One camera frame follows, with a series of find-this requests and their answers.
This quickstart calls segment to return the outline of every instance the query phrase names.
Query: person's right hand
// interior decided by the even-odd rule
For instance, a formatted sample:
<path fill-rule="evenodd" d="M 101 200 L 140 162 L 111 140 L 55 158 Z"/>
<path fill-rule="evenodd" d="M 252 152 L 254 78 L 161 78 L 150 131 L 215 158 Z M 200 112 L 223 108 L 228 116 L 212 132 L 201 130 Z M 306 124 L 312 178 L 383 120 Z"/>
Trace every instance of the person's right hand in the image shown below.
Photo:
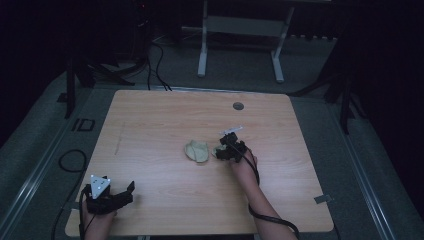
<path fill-rule="evenodd" d="M 256 168 L 258 159 L 253 155 L 250 149 L 247 149 L 244 157 Z M 240 162 L 230 161 L 230 167 L 237 178 L 240 186 L 244 191 L 247 191 L 251 187 L 257 187 L 256 175 L 252 167 L 246 162 L 247 160 L 242 158 Z"/>

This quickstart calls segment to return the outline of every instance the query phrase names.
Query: wooden table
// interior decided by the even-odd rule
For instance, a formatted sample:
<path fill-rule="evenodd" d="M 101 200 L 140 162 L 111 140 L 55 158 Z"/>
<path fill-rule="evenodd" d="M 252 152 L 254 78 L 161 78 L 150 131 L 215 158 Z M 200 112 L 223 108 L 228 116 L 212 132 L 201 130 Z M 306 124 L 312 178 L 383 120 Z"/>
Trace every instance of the wooden table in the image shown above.
<path fill-rule="evenodd" d="M 243 110 L 235 110 L 240 102 Z M 120 209 L 112 235 L 256 233 L 247 201 L 228 163 L 212 155 L 196 163 L 184 153 L 191 140 L 219 145 L 237 132 L 258 157 L 261 188 L 280 216 L 301 232 L 333 229 L 301 129 L 286 95 L 224 92 L 117 91 L 94 149 L 90 175 L 111 178 L 111 192 L 134 180 L 134 202 Z M 66 225 L 78 236 L 78 211 Z"/>

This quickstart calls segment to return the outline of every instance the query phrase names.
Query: gray tape piece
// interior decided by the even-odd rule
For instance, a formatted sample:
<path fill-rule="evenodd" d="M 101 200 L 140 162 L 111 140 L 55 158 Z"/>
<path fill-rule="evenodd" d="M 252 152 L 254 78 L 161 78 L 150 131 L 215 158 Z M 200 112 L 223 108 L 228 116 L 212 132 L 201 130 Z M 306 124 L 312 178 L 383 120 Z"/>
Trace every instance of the gray tape piece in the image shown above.
<path fill-rule="evenodd" d="M 325 194 L 325 195 L 321 195 L 321 196 L 315 197 L 314 199 L 315 199 L 315 202 L 316 202 L 317 204 L 320 204 L 320 203 L 323 203 L 323 202 L 331 202 L 331 201 L 333 200 L 333 199 L 331 198 L 331 196 L 330 196 L 330 195 L 328 195 L 328 194 Z"/>

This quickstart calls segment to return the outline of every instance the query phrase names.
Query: folded cloth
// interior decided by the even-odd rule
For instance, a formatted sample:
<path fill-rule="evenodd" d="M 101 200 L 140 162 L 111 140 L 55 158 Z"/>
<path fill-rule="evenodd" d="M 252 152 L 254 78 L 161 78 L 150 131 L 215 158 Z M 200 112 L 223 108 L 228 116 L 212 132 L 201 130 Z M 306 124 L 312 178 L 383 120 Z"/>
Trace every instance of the folded cloth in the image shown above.
<path fill-rule="evenodd" d="M 185 145 L 184 150 L 191 160 L 198 163 L 205 162 L 209 158 L 208 144 L 205 142 L 191 140 Z"/>

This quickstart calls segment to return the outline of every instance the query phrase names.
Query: table leg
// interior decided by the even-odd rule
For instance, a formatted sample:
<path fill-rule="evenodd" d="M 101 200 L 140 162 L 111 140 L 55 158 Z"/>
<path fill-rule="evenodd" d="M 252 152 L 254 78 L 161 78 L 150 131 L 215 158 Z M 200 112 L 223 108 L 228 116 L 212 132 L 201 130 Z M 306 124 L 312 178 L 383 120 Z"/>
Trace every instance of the table leg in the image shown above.
<path fill-rule="evenodd" d="M 281 63 L 280 63 L 280 53 L 281 53 L 281 49 L 283 48 L 284 40 L 287 37 L 287 30 L 289 29 L 293 12 L 294 12 L 294 7 L 291 7 L 289 10 L 289 13 L 287 14 L 286 21 L 281 28 L 281 35 L 280 35 L 280 40 L 278 42 L 278 46 L 275 50 L 271 51 L 271 59 L 272 59 L 272 65 L 274 66 L 275 79 L 277 80 L 278 83 L 284 82 L 283 71 L 281 70 Z"/>
<path fill-rule="evenodd" d="M 197 75 L 199 77 L 204 77 L 206 74 L 206 60 L 208 57 L 208 46 L 206 45 L 206 38 L 208 35 L 207 20 L 208 1 L 205 0 L 203 1 L 202 49 L 200 51 L 199 68 L 197 70 Z"/>

